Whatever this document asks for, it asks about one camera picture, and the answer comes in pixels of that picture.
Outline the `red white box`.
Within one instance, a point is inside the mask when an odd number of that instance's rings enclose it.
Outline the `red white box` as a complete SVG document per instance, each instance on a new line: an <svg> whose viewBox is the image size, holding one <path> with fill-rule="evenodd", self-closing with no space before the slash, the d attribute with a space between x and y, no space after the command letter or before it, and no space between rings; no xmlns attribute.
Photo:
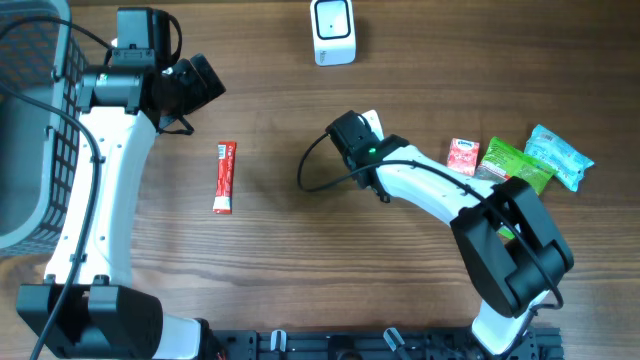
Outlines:
<svg viewBox="0 0 640 360"><path fill-rule="evenodd" d="M232 213L232 190L237 143L222 141L218 144L217 188L212 210L216 214Z"/></svg>

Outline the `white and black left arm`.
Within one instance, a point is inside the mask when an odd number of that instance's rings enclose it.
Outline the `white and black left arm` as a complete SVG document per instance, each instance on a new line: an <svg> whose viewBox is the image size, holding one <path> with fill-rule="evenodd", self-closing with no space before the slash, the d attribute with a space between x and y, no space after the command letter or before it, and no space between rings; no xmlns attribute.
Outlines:
<svg viewBox="0 0 640 360"><path fill-rule="evenodd" d="M62 359L213 359L203 319L167 314L132 286L131 231L143 168L163 117L184 120L223 94L203 55L181 57L166 11L122 7L117 41L77 84L79 149L61 239L40 285L16 309L36 333L33 354Z"/></svg>

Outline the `orange tissue pack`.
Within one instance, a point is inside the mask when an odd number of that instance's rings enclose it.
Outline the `orange tissue pack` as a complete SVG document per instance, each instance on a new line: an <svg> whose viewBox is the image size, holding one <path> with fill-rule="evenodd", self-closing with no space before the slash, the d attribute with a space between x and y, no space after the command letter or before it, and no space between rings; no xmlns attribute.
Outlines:
<svg viewBox="0 0 640 360"><path fill-rule="evenodd" d="M453 138L450 143L446 166L458 173L473 176L476 171L480 144Z"/></svg>

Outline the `green snack bag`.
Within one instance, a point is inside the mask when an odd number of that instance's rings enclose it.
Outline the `green snack bag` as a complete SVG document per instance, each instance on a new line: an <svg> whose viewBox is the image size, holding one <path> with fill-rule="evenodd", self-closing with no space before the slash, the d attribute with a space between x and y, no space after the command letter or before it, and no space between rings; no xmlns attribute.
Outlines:
<svg viewBox="0 0 640 360"><path fill-rule="evenodd" d="M489 142L486 153L476 168L474 177L503 183L512 177L525 180L539 195L556 170L498 137Z"/></svg>

